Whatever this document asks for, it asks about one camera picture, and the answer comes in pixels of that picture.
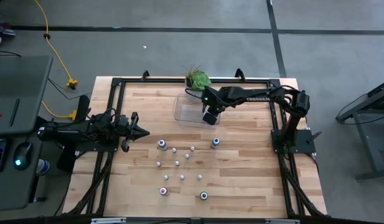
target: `concrete floor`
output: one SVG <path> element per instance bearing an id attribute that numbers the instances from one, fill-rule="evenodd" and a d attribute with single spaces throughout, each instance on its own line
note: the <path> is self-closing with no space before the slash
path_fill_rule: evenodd
<path id="1" fill-rule="evenodd" d="M 270 28 L 265 0 L 41 0 L 52 26 Z M 384 0 L 273 0 L 279 29 L 384 30 Z M 3 0 L 0 12 L 15 25 L 44 25 L 32 0 Z M 17 31 L 0 50 L 52 55 L 41 31 Z M 80 93 L 91 92 L 97 75 L 184 73 L 201 65 L 211 76 L 279 77 L 271 34 L 170 32 L 51 32 L 52 43 Z M 384 179 L 358 183 L 370 171 L 357 130 L 335 122 L 338 111 L 384 82 L 384 35 L 280 35 L 287 77 L 311 96 L 309 126 L 323 131 L 316 140 L 321 184 L 329 215 L 384 222 Z M 50 78 L 65 84 L 57 59 Z M 54 100 L 63 100 L 55 105 Z M 77 100 L 65 100 L 52 86 L 44 101 L 57 114 L 69 114 Z M 49 119 L 44 109 L 40 115 Z M 43 152 L 47 159 L 57 154 Z M 50 170 L 50 197 L 25 210 L 0 212 L 0 220 L 53 215 L 69 176 Z"/>

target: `transparent bin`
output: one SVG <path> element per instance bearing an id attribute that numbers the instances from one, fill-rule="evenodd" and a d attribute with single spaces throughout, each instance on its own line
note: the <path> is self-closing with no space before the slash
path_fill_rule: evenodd
<path id="1" fill-rule="evenodd" d="M 217 122 L 213 126 L 203 121 L 203 103 L 198 99 L 190 100 L 186 94 L 177 96 L 172 110 L 174 119 L 179 121 L 180 124 L 199 128 L 213 128 L 220 123 L 221 114 L 218 115 Z"/>

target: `wooden table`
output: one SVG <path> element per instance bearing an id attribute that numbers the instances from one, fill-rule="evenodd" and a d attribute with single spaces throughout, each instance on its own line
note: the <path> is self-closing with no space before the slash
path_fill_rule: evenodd
<path id="1" fill-rule="evenodd" d="M 111 79 L 96 78 L 91 114 L 106 110 Z M 282 85 L 297 88 L 296 79 L 280 80 Z M 228 85 L 213 84 L 213 87 Z M 238 85 L 266 88 L 261 84 Z M 173 117 L 174 101 L 183 94 L 181 83 L 126 84 L 121 114 L 130 117 L 137 111 L 139 126 L 151 134 L 131 143 L 128 153 L 119 150 L 115 154 L 105 216 L 285 218 L 278 158 L 269 134 L 273 128 L 269 103 L 244 103 L 228 108 L 215 129 L 191 128 L 179 125 Z M 305 128 L 305 120 L 299 125 L 299 129 Z M 214 137 L 221 140 L 216 150 L 210 148 Z M 170 150 L 157 148 L 160 139 L 167 141 Z M 175 154 L 171 152 L 173 147 L 177 148 Z M 187 153 L 190 154 L 188 160 L 184 158 Z M 304 154 L 296 154 L 295 158 L 302 189 L 315 206 L 326 213 L 315 163 Z M 96 153 L 88 152 L 76 161 L 63 212 L 71 210 L 89 188 L 95 159 Z M 180 161 L 179 167 L 174 165 L 175 161 Z M 180 180 L 181 174 L 185 175 L 184 180 Z M 164 175 L 168 175 L 169 180 L 164 180 Z M 168 196 L 159 194 L 161 187 L 169 189 Z M 294 190 L 290 189 L 296 211 Z M 208 193 L 208 200 L 199 198 L 203 191 Z"/>

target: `green plant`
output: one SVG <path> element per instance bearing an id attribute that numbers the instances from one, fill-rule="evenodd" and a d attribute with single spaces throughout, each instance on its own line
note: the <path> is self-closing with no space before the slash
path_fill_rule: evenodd
<path id="1" fill-rule="evenodd" d="M 199 70 L 199 67 L 200 66 L 195 67 L 194 65 L 192 65 L 187 70 L 186 79 L 187 79 L 187 85 L 189 86 L 190 84 L 190 87 L 192 88 L 192 90 L 202 91 L 204 90 L 204 87 L 206 85 L 211 84 L 211 80 L 205 72 Z"/>
<path id="2" fill-rule="evenodd" d="M 196 74 L 196 72 L 199 70 L 200 66 L 194 67 L 194 65 L 190 66 L 189 69 L 186 68 L 187 73 L 186 73 L 186 78 L 189 78 L 191 81 L 193 81 L 193 76 Z"/>
<path id="3" fill-rule="evenodd" d="M 211 84 L 211 80 L 206 73 L 201 70 L 196 70 L 193 76 L 193 90 L 204 90 L 204 87 Z"/>

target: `yellow extension cord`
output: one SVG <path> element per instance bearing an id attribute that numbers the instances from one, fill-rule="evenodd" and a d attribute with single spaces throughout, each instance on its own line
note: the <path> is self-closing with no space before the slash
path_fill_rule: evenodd
<path id="1" fill-rule="evenodd" d="M 47 28 L 47 30 L 46 30 L 46 34 L 48 35 L 48 34 L 49 34 L 49 25 L 48 25 L 47 15 L 45 14 L 44 9 L 43 9 L 42 6 L 38 3 L 38 1 L 37 1 L 37 0 L 34 0 L 34 1 L 35 1 L 35 3 L 37 3 L 38 7 L 41 9 L 42 15 L 44 15 L 45 26 L 46 26 L 46 28 Z M 70 83 L 76 85 L 76 84 L 77 84 L 77 80 L 74 80 L 74 79 L 72 78 L 72 76 L 70 75 L 70 72 L 68 72 L 68 70 L 67 70 L 66 65 L 63 63 L 62 59 L 60 58 L 59 53 L 56 51 L 55 47 L 50 43 L 49 38 L 46 36 L 45 39 L 47 40 L 47 42 L 48 42 L 50 48 L 55 52 L 57 58 L 59 59 L 60 63 L 62 64 L 62 67 L 65 69 L 65 71 L 66 71 L 66 73 L 67 73 L 67 75 L 68 75 L 69 80 L 68 80 L 67 86 L 69 86 Z M 54 116 L 54 117 L 56 117 L 56 118 L 70 118 L 70 119 L 72 119 L 73 121 L 75 120 L 75 115 L 76 115 L 76 113 L 77 113 L 77 110 L 74 110 L 72 114 L 69 114 L 69 115 L 66 115 L 66 116 L 62 116 L 62 115 L 54 114 L 54 113 L 48 108 L 48 106 L 47 106 L 43 101 L 41 101 L 41 103 L 42 103 L 42 105 L 45 107 L 45 109 L 48 111 L 48 113 L 49 113 L 50 115 L 52 115 L 52 116 Z"/>

